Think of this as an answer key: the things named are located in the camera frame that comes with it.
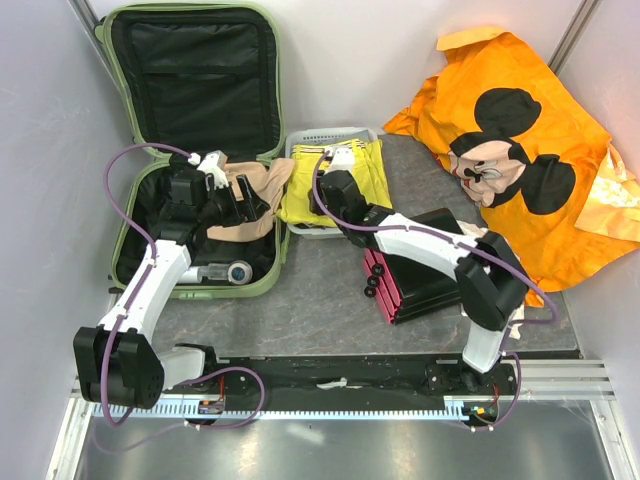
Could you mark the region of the yellow shorts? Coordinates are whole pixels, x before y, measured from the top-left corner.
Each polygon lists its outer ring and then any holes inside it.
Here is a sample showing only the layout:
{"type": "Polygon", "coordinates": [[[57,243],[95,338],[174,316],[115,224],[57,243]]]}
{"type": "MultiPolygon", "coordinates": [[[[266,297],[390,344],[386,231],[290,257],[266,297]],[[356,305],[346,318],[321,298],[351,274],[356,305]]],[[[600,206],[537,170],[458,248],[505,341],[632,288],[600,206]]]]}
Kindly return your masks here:
{"type": "Polygon", "coordinates": [[[314,227],[336,227],[336,224],[320,210],[315,213],[311,205],[312,173],[326,151],[333,154],[349,151],[353,160],[350,166],[351,174],[366,200],[387,208],[392,207],[381,140],[366,142],[350,139],[330,145],[296,144],[292,153],[295,162],[293,173],[277,212],[282,221],[314,227]]]}

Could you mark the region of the round silver blue-lid tin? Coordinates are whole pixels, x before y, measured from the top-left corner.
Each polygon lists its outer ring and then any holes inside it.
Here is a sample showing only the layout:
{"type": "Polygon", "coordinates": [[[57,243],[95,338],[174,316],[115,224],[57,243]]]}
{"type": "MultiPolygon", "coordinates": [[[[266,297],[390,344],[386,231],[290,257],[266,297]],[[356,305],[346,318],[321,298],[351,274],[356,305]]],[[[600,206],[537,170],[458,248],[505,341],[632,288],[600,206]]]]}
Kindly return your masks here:
{"type": "Polygon", "coordinates": [[[253,278],[253,268],[245,261],[236,261],[229,265],[227,279],[231,285],[246,285],[253,278]]]}

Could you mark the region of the white perforated plastic basket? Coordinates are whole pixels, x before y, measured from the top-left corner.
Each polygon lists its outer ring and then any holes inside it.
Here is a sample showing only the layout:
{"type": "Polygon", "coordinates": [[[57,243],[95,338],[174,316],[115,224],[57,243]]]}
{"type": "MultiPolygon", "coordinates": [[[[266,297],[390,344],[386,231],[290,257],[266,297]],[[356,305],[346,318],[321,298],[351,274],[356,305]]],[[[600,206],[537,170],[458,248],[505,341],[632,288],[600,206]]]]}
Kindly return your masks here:
{"type": "MultiPolygon", "coordinates": [[[[366,142],[380,140],[373,130],[365,127],[309,129],[290,134],[285,142],[285,153],[288,158],[292,159],[293,147],[296,144],[330,145],[350,139],[366,142]]],[[[335,239],[342,236],[342,232],[337,227],[326,228],[305,224],[286,224],[291,232],[305,239],[335,239]]]]}

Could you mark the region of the green hard-shell suitcase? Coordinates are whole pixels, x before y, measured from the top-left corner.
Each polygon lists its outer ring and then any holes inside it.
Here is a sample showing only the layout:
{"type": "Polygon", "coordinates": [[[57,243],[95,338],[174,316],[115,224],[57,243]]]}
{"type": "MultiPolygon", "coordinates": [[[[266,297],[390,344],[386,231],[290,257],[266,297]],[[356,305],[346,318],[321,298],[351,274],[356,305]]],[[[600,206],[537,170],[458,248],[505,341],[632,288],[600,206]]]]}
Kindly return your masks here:
{"type": "Polygon", "coordinates": [[[125,288],[147,247],[171,178],[189,153],[224,152],[231,165],[270,166],[284,142],[278,34],[268,14],[239,3],[119,7],[95,34],[133,132],[151,156],[125,204],[111,276],[125,288]]]}

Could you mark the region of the black box with pink ends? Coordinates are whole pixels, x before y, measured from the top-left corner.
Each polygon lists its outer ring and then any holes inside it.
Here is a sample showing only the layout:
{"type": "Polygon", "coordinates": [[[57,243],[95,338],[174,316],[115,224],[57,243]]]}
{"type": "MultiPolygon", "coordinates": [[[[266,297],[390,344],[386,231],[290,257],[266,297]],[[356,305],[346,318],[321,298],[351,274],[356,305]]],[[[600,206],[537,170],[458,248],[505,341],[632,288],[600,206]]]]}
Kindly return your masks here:
{"type": "Polygon", "coordinates": [[[453,279],[408,258],[365,249],[363,268],[364,295],[377,302],[391,325],[461,303],[453,279]]]}

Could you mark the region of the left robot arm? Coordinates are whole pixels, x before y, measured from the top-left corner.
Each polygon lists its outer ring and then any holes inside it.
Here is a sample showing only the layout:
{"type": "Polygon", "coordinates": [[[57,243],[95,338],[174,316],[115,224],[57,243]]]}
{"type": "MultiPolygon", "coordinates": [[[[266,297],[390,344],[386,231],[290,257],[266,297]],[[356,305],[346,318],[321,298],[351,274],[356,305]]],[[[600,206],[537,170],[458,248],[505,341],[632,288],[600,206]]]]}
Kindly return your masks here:
{"type": "Polygon", "coordinates": [[[73,339],[80,391],[104,406],[152,408],[161,393],[187,383],[208,393],[219,382],[209,347],[183,345],[158,354],[151,345],[159,316],[214,226],[260,220],[269,204],[244,175],[226,183],[188,167],[169,182],[145,255],[116,305],[73,339]]]}

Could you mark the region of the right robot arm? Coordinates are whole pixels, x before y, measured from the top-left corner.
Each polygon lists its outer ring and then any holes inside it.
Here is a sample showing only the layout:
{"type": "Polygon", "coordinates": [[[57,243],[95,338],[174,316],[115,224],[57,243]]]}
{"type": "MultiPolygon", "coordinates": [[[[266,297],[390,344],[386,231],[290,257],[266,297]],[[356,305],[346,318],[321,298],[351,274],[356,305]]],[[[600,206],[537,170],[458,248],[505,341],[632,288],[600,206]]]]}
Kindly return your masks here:
{"type": "Polygon", "coordinates": [[[456,282],[471,321],[458,381],[473,394],[489,387],[507,324],[529,289],[529,278],[506,240],[495,232],[479,238],[454,234],[369,203],[345,170],[315,174],[312,195],[354,245],[407,258],[456,282]]]}

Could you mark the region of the white tube with round cap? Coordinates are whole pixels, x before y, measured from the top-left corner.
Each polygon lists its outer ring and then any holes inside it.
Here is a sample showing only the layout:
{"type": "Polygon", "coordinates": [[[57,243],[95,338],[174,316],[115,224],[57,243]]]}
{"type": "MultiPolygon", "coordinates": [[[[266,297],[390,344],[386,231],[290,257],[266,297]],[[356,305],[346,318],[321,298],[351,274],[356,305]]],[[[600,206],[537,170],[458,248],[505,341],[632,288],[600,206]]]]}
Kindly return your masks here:
{"type": "Polygon", "coordinates": [[[203,281],[199,267],[190,267],[178,280],[179,285],[197,285],[203,281]]]}

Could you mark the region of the white crumpled cloth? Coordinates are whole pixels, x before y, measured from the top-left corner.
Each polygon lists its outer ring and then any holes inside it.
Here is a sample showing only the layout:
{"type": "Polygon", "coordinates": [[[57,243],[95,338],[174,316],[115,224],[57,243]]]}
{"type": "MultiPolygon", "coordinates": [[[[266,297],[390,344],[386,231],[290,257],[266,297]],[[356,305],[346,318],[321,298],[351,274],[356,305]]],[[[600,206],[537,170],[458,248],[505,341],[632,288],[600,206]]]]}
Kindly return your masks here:
{"type": "Polygon", "coordinates": [[[473,252],[458,261],[454,273],[466,314],[491,332],[504,330],[529,290],[510,270],[473,252]]]}

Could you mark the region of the orange cartoon mouse cloth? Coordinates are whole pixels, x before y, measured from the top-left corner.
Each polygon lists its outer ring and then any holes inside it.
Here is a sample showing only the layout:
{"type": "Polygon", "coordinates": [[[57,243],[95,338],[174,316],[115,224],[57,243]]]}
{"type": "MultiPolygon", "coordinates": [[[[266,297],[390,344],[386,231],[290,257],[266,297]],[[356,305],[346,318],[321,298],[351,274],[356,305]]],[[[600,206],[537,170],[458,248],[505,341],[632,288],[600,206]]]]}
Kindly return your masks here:
{"type": "Polygon", "coordinates": [[[385,125],[423,143],[542,294],[639,246],[639,184],[546,62],[499,27],[442,36],[446,67],[385,125]]]}

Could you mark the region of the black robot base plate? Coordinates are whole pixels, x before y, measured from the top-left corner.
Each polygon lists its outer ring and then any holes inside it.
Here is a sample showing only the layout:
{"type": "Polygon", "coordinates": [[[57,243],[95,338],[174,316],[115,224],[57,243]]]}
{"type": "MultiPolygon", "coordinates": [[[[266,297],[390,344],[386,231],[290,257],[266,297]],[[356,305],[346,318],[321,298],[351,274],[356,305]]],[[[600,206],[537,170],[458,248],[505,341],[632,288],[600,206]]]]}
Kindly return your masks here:
{"type": "Polygon", "coordinates": [[[228,357],[219,365],[257,373],[267,409],[436,409],[445,397],[505,400],[517,386],[512,364],[480,374],[459,354],[228,357]]]}

